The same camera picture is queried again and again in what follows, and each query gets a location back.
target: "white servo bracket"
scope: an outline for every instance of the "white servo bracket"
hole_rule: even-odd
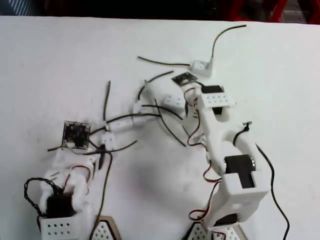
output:
[[[199,97],[198,105],[202,105],[200,107],[205,109],[236,105],[236,102],[228,92],[203,93]]]
[[[190,66],[191,72],[205,76],[205,77],[211,77],[212,68],[213,68],[213,58],[211,58],[209,62],[195,60]]]

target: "black wire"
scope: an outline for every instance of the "black wire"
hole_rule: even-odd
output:
[[[145,89],[146,85],[143,85],[142,88],[140,89],[139,93],[138,93],[138,100],[140,100],[140,96],[142,91]]]
[[[174,72],[174,71],[167,71],[167,72],[165,72],[165,73],[161,73],[160,75],[157,75],[157,76],[151,78],[151,79],[148,80],[148,81],[145,81],[145,85],[140,89],[140,91],[139,91],[139,93],[138,93],[138,100],[140,100],[141,93],[142,93],[142,91],[145,89],[146,84],[152,83],[154,80],[156,80],[156,79],[158,79],[158,78],[160,78],[160,77],[162,77],[162,76],[165,76],[165,75],[167,75],[167,74],[171,74],[171,73],[173,73],[173,72]]]
[[[131,147],[133,144],[135,144],[136,142],[138,142],[137,140],[133,141],[132,143],[130,143],[129,145],[127,146],[124,146],[122,148],[119,148],[119,149],[114,149],[114,150],[102,150],[100,149],[100,147],[98,148],[98,150],[96,151],[91,151],[91,152],[76,152],[74,151],[72,148],[70,147],[67,147],[68,149],[70,149],[74,154],[77,154],[77,155],[85,155],[85,156],[88,156],[88,155],[94,155],[94,154],[107,154],[107,153],[114,153],[114,152],[118,152],[118,151],[121,151],[121,150],[124,150],[124,149],[127,149],[129,147]]]
[[[212,46],[212,55],[211,55],[211,58],[214,57],[214,50],[215,50],[215,45],[216,45],[216,41],[218,40],[218,38],[224,34],[225,32],[229,31],[229,30],[232,30],[232,29],[238,29],[238,28],[243,28],[243,27],[246,27],[247,25],[239,25],[239,26],[232,26],[232,27],[229,27],[225,30],[223,30],[222,32],[220,32],[218,34],[218,36],[216,36],[215,40],[214,40],[214,43],[213,43],[213,46]]]
[[[58,187],[53,181],[43,178],[43,177],[32,177],[29,178],[25,183],[24,183],[24,198],[32,205],[32,207],[36,210],[36,212],[38,213],[38,215],[40,217],[44,217],[45,214],[43,214],[38,206],[38,204],[34,203],[28,196],[28,186],[29,183],[32,181],[43,181],[46,182],[47,184],[49,184],[52,187],[53,190],[53,194],[54,195],[59,195],[62,194],[62,189],[60,187]]]
[[[62,148],[62,146],[57,146],[57,147],[49,148],[49,149],[47,149],[47,152],[55,151],[55,150],[58,150],[58,149],[60,149],[60,148]]]
[[[236,146],[236,140],[238,138],[238,136],[244,132],[248,132],[250,129],[249,129],[249,122],[246,123],[245,127],[243,130],[241,130],[240,132],[238,132],[234,138],[233,138],[233,145]],[[289,220],[287,218],[287,216],[285,215],[284,211],[281,209],[281,207],[279,206],[277,200],[276,200],[276,196],[275,196],[275,192],[274,192],[274,180],[275,180],[275,169],[274,169],[274,166],[272,165],[271,161],[269,160],[269,158],[267,157],[267,155],[262,151],[262,149],[257,145],[255,144],[256,147],[258,148],[259,152],[262,154],[262,156],[264,157],[264,159],[267,161],[270,169],[271,169],[271,195],[272,195],[272,198],[273,198],[273,201],[276,205],[276,207],[278,208],[278,210],[280,211],[280,213],[282,214],[282,216],[284,217],[285,221],[286,221],[286,224],[287,224],[287,227],[286,227],[286,230],[285,230],[285,233],[284,233],[284,236],[283,236],[283,240],[285,240],[287,238],[287,235],[288,235],[288,232],[289,232],[289,228],[290,228],[290,223],[289,223]]]
[[[104,100],[104,106],[103,106],[103,121],[106,120],[106,110],[107,110],[107,104],[108,104],[108,99],[110,95],[110,89],[111,89],[111,81],[108,82],[108,86],[106,87],[106,95],[105,95],[105,100]]]
[[[141,59],[141,60],[145,60],[145,61],[150,62],[150,63],[162,64],[162,65],[167,65],[167,66],[190,66],[190,64],[188,64],[188,63],[167,63],[167,62],[150,60],[150,59],[144,58],[142,56],[138,56],[137,58]]]
[[[93,228],[91,230],[91,233],[90,233],[90,237],[89,237],[89,240],[92,239],[93,235],[94,235],[94,232],[95,232],[95,229],[99,223],[99,220],[100,220],[100,216],[101,216],[101,212],[102,212],[102,209],[104,207],[104,202],[105,202],[105,193],[106,193],[106,186],[107,186],[107,181],[108,181],[108,176],[110,174],[110,169],[111,169],[111,164],[113,162],[113,156],[110,152],[107,152],[110,156],[110,161],[109,161],[109,166],[106,170],[106,174],[105,174],[105,179],[104,179],[104,184],[103,184],[103,191],[102,191],[102,198],[101,198],[101,205],[100,205],[100,209],[99,209],[99,212],[95,218],[95,221],[94,221],[94,224],[93,224]]]
[[[98,147],[93,141],[91,141],[90,139],[89,139],[89,143],[90,143],[92,146],[94,146],[96,149],[99,148],[99,147]]]
[[[204,148],[205,148],[205,151],[206,152],[208,152],[208,149],[207,149],[207,146],[206,145],[204,145],[202,142],[197,142],[197,143],[190,143],[190,139],[191,139],[191,137],[199,130],[199,128],[200,128],[200,115],[199,115],[199,111],[198,110],[196,110],[196,113],[198,114],[198,125],[196,126],[196,128],[195,128],[195,130],[190,134],[190,136],[188,137],[188,141],[187,141],[187,143],[188,143],[188,145],[189,146],[198,146],[198,145],[201,145],[201,146],[203,146]]]
[[[152,107],[152,108],[160,108],[160,109],[163,109],[163,110],[166,110],[167,112],[169,113],[172,113],[173,115],[175,115],[177,118],[179,118],[180,120],[183,120],[183,118],[181,116],[179,116],[176,112],[172,111],[171,109],[169,108],[166,108],[164,106],[156,106],[156,105],[150,105],[150,104],[147,104],[147,105],[142,105],[142,107]]]
[[[280,211],[280,213],[282,214],[282,216],[284,217],[285,221],[286,221],[286,230],[283,236],[283,240],[285,240],[287,238],[289,229],[290,229],[290,223],[289,220],[287,218],[287,216],[285,215],[284,211],[281,209],[281,207],[279,206],[276,197],[275,197],[275,192],[274,192],[274,180],[275,180],[275,169],[274,166],[272,165],[271,161],[269,160],[269,158],[267,157],[267,155],[262,151],[262,149],[255,144],[256,147],[258,148],[259,152],[262,154],[262,156],[264,157],[264,159],[267,161],[267,163],[269,164],[269,167],[271,169],[271,195],[274,201],[274,204],[276,205],[276,207],[278,208],[278,210]]]
[[[161,115],[160,108],[158,107],[158,103],[157,103],[157,100],[156,100],[156,99],[154,100],[154,102],[155,102],[155,105],[157,106],[156,109],[158,110],[158,113],[159,113],[159,115],[160,115],[160,119],[161,119],[163,125],[165,126],[165,128],[171,133],[171,135],[172,135],[179,143],[181,143],[181,145],[183,145],[184,147],[186,147],[186,145],[169,129],[169,127],[168,127],[167,124],[165,123],[165,121],[164,121],[164,119],[163,119],[163,117],[162,117],[162,115]]]
[[[93,135],[93,134],[96,134],[97,132],[99,132],[99,131],[101,131],[101,130],[107,131],[106,127],[105,127],[105,126],[102,126],[102,127],[98,128],[98,129],[90,132],[90,136]]]
[[[191,81],[191,82],[187,82],[186,84],[183,84],[181,87],[188,85],[188,84],[199,84],[201,87],[205,87],[206,85],[204,85],[203,83],[199,82],[199,81]]]
[[[153,114],[153,113],[130,113],[130,114],[126,114],[126,115],[123,115],[123,116],[117,116],[113,119],[110,119],[108,121],[106,121],[107,124],[111,123],[111,122],[114,122],[116,120],[119,120],[119,119],[124,119],[124,118],[127,118],[127,117],[135,117],[135,116],[155,116],[155,117],[160,117],[159,114]]]
[[[250,130],[249,125],[250,125],[250,122],[246,122],[245,127],[243,128],[243,130],[241,130],[240,132],[238,132],[234,136],[233,141],[232,141],[233,146],[236,146],[236,140],[237,140],[237,138],[239,137],[240,134],[243,134],[244,132],[248,132]]]
[[[160,77],[162,77],[162,76],[165,76],[165,75],[167,75],[167,74],[172,74],[173,72],[174,72],[174,71],[167,71],[167,72],[165,72],[165,73],[161,73],[160,75],[157,75],[157,76],[151,78],[149,81],[146,81],[146,82],[149,84],[149,83],[153,82],[154,80],[156,80],[156,79],[158,79],[158,78],[160,78]]]

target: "red object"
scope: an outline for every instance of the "red object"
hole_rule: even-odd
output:
[[[278,23],[281,20],[281,15],[287,4],[287,0],[264,0],[262,6],[265,10],[272,12],[270,19],[267,22]],[[252,21],[252,19],[246,19],[240,17],[241,9],[244,5],[244,0],[232,0],[231,3],[226,5],[231,6],[225,11],[224,18],[228,21]]]
[[[320,24],[320,0],[311,0],[310,2],[313,13],[308,24]]]

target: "small connector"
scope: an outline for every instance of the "small connector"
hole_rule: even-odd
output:
[[[191,72],[205,77],[211,77],[213,71],[213,58],[209,62],[195,60],[190,66]]]

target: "circuit board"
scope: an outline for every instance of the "circuit board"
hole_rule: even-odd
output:
[[[182,73],[178,76],[175,76],[172,78],[172,80],[178,84],[179,86],[183,86],[189,83],[192,83],[194,81],[196,81],[198,78],[196,76],[193,76],[191,73],[189,72],[185,72]]]
[[[87,149],[90,130],[90,123],[65,121],[61,145],[75,149]]]

